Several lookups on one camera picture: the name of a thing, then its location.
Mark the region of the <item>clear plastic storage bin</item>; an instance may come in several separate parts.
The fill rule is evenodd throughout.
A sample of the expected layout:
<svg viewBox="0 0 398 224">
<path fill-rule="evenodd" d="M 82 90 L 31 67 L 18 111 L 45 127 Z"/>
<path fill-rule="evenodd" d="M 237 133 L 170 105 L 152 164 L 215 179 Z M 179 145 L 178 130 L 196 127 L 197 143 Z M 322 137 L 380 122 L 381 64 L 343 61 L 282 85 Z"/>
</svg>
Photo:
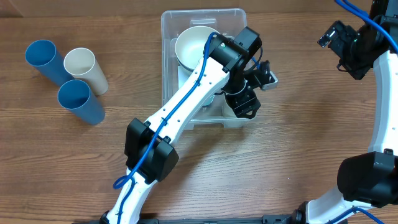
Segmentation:
<svg viewBox="0 0 398 224">
<path fill-rule="evenodd" d="M 178 61 L 175 43 L 186 29 L 195 26 L 211 27 L 226 37 L 233 38 L 247 26 L 246 13 L 240 8 L 194 9 L 165 11 L 161 15 L 162 34 L 162 104 L 173 97 L 178 90 Z M 191 119 L 186 130 L 197 125 L 222 124 L 225 128 L 240 128 L 249 120 L 237 118 L 226 107 L 223 95 L 216 95 L 211 105 L 202 107 Z"/>
</svg>

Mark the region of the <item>cream tumbler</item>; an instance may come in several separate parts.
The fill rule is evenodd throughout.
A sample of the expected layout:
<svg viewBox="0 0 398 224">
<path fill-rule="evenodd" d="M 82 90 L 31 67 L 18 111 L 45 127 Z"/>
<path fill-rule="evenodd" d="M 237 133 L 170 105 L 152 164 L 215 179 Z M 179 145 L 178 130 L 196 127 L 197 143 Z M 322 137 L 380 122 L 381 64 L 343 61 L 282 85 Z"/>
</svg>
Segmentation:
<svg viewBox="0 0 398 224">
<path fill-rule="evenodd" d="M 107 92 L 108 81 L 90 49 L 79 47 L 69 51 L 63 65 L 74 78 L 87 82 L 95 95 L 103 95 Z"/>
</svg>

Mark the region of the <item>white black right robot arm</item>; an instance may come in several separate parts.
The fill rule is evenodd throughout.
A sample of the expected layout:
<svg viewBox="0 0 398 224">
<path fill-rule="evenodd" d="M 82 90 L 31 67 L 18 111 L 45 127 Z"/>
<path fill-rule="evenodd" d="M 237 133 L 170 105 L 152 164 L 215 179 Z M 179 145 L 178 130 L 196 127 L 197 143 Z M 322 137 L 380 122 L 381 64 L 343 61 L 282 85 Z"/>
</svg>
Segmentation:
<svg viewBox="0 0 398 224">
<path fill-rule="evenodd" d="M 318 44 L 334 51 L 340 58 L 337 69 L 356 80 L 373 70 L 373 134 L 367 153 L 341 163 L 336 186 L 302 203 L 286 223 L 347 223 L 358 212 L 380 223 L 369 210 L 397 204 L 397 1 L 373 1 L 369 12 L 349 1 L 335 2 L 364 25 L 354 30 L 335 21 Z"/>
</svg>

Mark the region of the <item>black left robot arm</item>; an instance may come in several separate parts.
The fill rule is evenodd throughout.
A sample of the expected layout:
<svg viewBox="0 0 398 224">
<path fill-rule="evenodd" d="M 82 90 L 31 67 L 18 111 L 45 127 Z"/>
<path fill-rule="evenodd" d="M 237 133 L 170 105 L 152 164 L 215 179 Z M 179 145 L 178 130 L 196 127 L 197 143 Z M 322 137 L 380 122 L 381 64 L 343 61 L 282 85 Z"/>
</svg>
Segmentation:
<svg viewBox="0 0 398 224">
<path fill-rule="evenodd" d="M 203 56 L 174 96 L 145 122 L 133 119 L 127 127 L 124 153 L 126 175 L 113 184 L 121 192 L 100 223 L 137 223 L 153 186 L 163 181 L 179 156 L 174 148 L 186 125 L 205 101 L 223 92 L 237 118 L 253 119 L 261 104 L 254 92 L 270 81 L 267 62 L 246 64 L 262 51 L 260 35 L 245 27 L 235 38 L 208 35 Z"/>
</svg>

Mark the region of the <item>cream bowl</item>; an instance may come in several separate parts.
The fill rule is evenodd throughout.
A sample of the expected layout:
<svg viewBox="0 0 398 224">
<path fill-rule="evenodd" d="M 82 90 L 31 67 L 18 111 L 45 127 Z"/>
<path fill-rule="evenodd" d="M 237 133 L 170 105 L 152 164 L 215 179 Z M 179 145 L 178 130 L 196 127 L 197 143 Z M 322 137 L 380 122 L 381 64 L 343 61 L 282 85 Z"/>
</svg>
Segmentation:
<svg viewBox="0 0 398 224">
<path fill-rule="evenodd" d="M 189 68 L 197 66 L 203 57 L 206 41 L 210 34 L 219 32 L 207 26 L 195 26 L 183 31 L 175 43 L 175 54 Z"/>
<path fill-rule="evenodd" d="M 188 75 L 188 76 L 190 76 L 192 73 L 190 73 L 190 72 L 188 72 L 188 71 L 186 71 L 184 68 L 182 68 L 181 67 L 181 69 L 183 70 L 183 72 L 186 74 L 186 75 Z"/>
</svg>

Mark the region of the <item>dark blue tumbler front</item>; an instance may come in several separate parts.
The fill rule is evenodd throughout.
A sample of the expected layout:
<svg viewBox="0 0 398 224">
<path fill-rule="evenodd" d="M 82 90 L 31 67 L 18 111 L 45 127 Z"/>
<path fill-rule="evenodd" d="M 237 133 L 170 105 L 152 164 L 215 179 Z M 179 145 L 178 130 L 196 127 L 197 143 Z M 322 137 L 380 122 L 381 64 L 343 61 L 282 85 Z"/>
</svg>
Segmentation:
<svg viewBox="0 0 398 224">
<path fill-rule="evenodd" d="M 82 80 L 64 83 L 57 95 L 59 104 L 90 125 L 96 125 L 105 118 L 105 110 L 89 85 Z"/>
</svg>

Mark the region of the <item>light blue small cup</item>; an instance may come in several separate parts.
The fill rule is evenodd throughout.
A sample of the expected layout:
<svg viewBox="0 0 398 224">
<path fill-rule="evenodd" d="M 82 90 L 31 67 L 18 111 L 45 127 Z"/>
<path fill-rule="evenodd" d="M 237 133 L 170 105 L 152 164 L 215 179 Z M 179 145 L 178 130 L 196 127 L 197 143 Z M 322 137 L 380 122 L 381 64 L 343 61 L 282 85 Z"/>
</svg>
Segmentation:
<svg viewBox="0 0 398 224">
<path fill-rule="evenodd" d="M 203 104 L 203 106 L 209 106 L 212 104 L 213 100 L 214 100 L 214 95 L 211 95 Z"/>
</svg>

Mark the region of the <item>dark blue bowl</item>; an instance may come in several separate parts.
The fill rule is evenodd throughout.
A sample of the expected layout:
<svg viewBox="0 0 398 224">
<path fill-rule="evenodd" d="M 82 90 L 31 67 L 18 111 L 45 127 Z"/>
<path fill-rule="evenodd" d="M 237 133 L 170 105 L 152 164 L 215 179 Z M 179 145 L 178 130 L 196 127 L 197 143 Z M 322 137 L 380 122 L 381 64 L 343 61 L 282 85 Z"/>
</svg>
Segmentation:
<svg viewBox="0 0 398 224">
<path fill-rule="evenodd" d="M 178 64 L 184 68 L 186 71 L 192 73 L 194 71 L 194 68 L 189 68 L 188 66 L 184 65 L 183 62 L 176 56 L 176 59 L 178 61 Z"/>
</svg>

